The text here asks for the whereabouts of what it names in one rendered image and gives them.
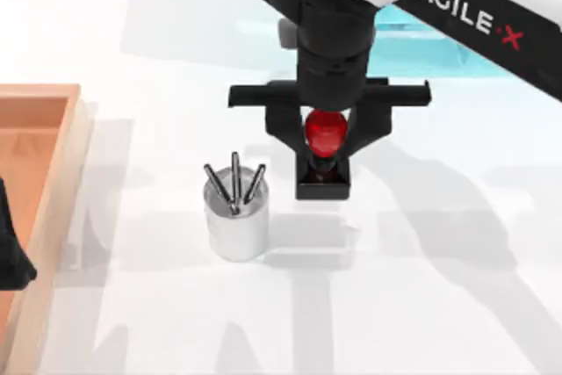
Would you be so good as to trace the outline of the pale grey rounded box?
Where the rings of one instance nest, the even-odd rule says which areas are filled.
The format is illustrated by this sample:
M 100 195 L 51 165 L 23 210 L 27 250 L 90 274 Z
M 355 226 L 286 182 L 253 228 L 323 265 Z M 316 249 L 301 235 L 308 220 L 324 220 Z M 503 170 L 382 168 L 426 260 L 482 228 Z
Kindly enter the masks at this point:
M 278 20 L 277 35 L 283 49 L 295 50 L 298 47 L 298 27 L 291 20 L 287 18 Z

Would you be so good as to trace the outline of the light blue rack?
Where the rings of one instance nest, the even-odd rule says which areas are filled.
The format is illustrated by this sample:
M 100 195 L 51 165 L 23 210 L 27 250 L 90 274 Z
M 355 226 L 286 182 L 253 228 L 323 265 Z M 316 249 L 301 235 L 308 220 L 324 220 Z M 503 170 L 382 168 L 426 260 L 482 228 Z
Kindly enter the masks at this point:
M 232 42 L 249 54 L 240 64 L 260 69 L 271 78 L 295 76 L 296 53 L 280 46 L 277 33 L 280 20 L 279 13 L 257 7 L 237 11 L 223 19 Z M 481 78 L 508 74 L 395 7 L 388 7 L 377 15 L 375 30 L 369 76 Z

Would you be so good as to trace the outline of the white pen cup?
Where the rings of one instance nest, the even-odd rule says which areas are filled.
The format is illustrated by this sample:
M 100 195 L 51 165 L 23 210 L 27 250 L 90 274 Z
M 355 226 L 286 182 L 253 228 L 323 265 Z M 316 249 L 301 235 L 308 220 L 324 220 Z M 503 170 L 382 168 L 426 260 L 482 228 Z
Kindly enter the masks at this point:
M 228 190 L 232 186 L 232 171 L 229 168 L 215 171 Z M 205 217 L 213 251 L 222 258 L 232 262 L 246 262 L 262 255 L 269 241 L 269 186 L 265 179 L 254 199 L 245 205 L 243 202 L 255 170 L 241 168 L 241 203 L 240 213 L 232 215 L 227 205 L 217 195 L 209 179 L 205 182 L 203 198 Z

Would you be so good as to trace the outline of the shallow salmon-coloured box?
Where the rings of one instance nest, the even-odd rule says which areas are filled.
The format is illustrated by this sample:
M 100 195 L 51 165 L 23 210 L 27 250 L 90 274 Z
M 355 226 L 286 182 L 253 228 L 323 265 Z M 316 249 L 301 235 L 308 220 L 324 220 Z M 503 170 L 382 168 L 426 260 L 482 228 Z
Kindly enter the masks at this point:
M 35 375 L 92 124 L 77 84 L 0 83 L 0 177 L 38 276 L 0 292 L 0 375 Z

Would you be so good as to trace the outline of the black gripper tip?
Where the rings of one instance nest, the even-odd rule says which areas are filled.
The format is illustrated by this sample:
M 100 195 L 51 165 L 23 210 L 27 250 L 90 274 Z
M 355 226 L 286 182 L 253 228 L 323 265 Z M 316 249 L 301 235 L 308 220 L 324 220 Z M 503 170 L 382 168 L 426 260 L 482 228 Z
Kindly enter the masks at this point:
M 15 232 L 4 180 L 0 177 L 0 291 L 23 291 L 38 272 Z

